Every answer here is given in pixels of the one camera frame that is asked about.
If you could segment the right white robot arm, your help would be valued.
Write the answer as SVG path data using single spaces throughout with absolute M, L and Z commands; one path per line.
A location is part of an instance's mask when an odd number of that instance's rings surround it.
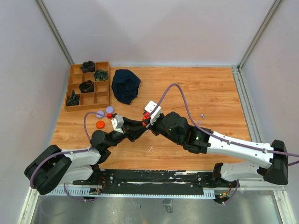
M 188 124 L 186 118 L 175 112 L 152 116 L 145 112 L 142 124 L 194 154 L 222 154 L 242 159 L 242 162 L 217 163 L 212 182 L 221 187 L 237 179 L 262 178 L 276 184 L 288 184 L 288 156 L 284 142 L 256 143 L 222 135 L 210 129 Z

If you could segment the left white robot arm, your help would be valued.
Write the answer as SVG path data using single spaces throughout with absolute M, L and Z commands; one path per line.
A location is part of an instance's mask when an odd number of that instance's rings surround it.
M 58 185 L 85 180 L 94 185 L 100 180 L 99 171 L 94 168 L 110 156 L 110 147 L 124 139 L 135 141 L 147 130 L 145 121 L 130 120 L 116 115 L 111 120 L 113 131 L 93 132 L 90 146 L 83 149 L 61 149 L 57 145 L 47 147 L 24 171 L 30 187 L 45 195 Z

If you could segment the orange earbud charging case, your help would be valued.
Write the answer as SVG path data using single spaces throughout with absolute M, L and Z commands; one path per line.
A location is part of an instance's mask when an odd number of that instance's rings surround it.
M 142 118 L 142 126 L 146 127 L 150 123 L 150 115 L 149 113 L 145 113 Z

